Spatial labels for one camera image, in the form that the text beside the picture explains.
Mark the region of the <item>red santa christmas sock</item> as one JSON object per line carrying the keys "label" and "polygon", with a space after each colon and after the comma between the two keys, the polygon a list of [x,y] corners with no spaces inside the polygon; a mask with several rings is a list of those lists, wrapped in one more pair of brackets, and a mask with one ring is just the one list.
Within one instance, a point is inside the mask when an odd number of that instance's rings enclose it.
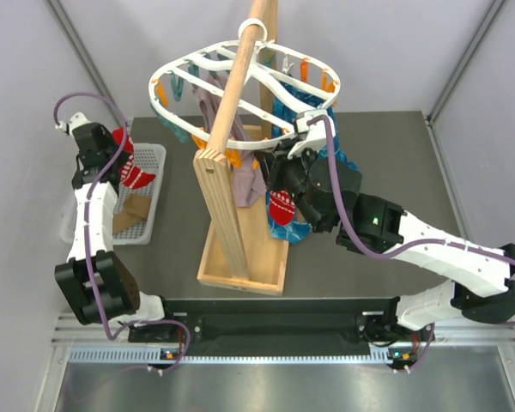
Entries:
{"label": "red santa christmas sock", "polygon": [[268,215],[273,222],[280,226],[287,226],[292,222],[300,222],[294,200],[286,191],[270,191]]}

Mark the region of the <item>white oval clip hanger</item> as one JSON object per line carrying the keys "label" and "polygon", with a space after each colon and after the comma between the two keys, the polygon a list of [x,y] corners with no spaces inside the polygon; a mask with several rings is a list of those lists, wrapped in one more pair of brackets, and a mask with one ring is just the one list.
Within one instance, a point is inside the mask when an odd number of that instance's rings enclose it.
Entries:
{"label": "white oval clip hanger", "polygon": [[[177,125],[191,135],[203,139],[219,152],[223,152],[226,148],[247,151],[275,150],[284,141],[288,142],[288,149],[290,150],[296,142],[294,124],[290,124],[243,100],[241,95],[248,80],[255,79],[260,82],[276,98],[298,114],[313,109],[327,110],[328,107],[333,106],[337,101],[342,82],[338,74],[329,65],[288,47],[278,45],[274,40],[268,39],[267,36],[268,31],[265,24],[258,18],[250,17],[240,24],[236,40],[216,43],[164,64],[150,77],[148,83],[151,106],[160,118]],[[322,74],[330,82],[326,84],[325,88],[317,88],[282,71],[261,64],[258,62],[258,54],[263,50],[280,52],[285,58],[298,58],[304,63],[314,65],[322,70]],[[219,124],[213,127],[210,133],[198,129],[167,109],[167,105],[158,94],[159,81],[165,75],[170,75],[171,78],[176,80],[181,79],[197,88],[206,89],[221,98],[216,117]],[[225,76],[227,84],[224,89],[219,89],[206,82],[208,75]],[[324,100],[323,105],[320,108],[313,108],[297,100],[281,85],[281,82],[318,96]],[[262,139],[255,142],[229,139],[228,135],[233,125],[234,116],[239,109],[243,109],[279,127],[282,135],[276,139]]]}

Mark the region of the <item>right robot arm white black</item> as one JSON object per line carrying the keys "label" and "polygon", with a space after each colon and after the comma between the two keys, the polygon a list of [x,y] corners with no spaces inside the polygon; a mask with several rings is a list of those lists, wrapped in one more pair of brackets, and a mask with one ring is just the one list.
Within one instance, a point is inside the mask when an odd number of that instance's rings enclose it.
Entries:
{"label": "right robot arm white black", "polygon": [[515,245],[480,246],[439,230],[402,206],[361,191],[360,170],[326,148],[291,155],[277,146],[257,160],[268,192],[295,207],[314,233],[377,260],[397,260],[444,277],[424,292],[391,299],[383,317],[396,340],[451,318],[504,324],[515,315]]}

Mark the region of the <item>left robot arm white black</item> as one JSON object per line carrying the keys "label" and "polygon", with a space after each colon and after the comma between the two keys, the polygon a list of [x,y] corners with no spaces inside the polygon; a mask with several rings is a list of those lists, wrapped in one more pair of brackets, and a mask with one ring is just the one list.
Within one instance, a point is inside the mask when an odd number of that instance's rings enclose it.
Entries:
{"label": "left robot arm white black", "polygon": [[103,320],[140,326],[165,341],[177,332],[177,319],[164,312],[161,297],[139,290],[136,280],[113,250],[113,216],[120,189],[143,185],[134,164],[134,146],[124,129],[75,114],[60,129],[77,147],[71,181],[76,199],[74,239],[65,263],[54,277],[81,324]]}

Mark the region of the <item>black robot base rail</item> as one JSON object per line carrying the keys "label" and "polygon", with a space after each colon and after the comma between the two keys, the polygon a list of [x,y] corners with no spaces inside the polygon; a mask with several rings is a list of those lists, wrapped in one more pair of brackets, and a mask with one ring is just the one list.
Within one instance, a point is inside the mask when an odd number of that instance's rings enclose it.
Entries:
{"label": "black robot base rail", "polygon": [[130,343],[160,344],[189,356],[291,357],[368,354],[415,346],[429,331],[396,323],[393,299],[166,300],[165,318],[128,327]]}

